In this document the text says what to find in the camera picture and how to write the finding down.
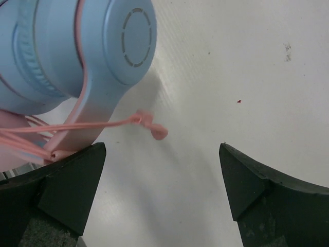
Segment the blue pink cat-ear headphones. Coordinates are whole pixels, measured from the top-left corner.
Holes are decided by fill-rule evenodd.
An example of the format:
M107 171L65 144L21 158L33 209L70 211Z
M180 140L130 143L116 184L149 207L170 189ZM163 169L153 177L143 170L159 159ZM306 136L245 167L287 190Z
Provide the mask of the blue pink cat-ear headphones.
M90 146L156 40L151 1L1 1L1 171Z

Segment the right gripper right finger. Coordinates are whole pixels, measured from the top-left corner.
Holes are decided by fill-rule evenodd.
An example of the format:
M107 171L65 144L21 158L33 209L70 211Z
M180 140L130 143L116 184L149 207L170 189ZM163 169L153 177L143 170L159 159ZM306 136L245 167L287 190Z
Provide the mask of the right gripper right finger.
M286 175L222 143L219 157L243 246L328 246L328 188Z

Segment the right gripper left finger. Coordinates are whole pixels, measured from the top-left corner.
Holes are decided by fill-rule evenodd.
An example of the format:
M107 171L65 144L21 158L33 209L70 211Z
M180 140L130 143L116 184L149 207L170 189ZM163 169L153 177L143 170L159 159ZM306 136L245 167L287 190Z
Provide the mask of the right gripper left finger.
M1 180L1 246L76 246L106 158L96 143L59 162Z

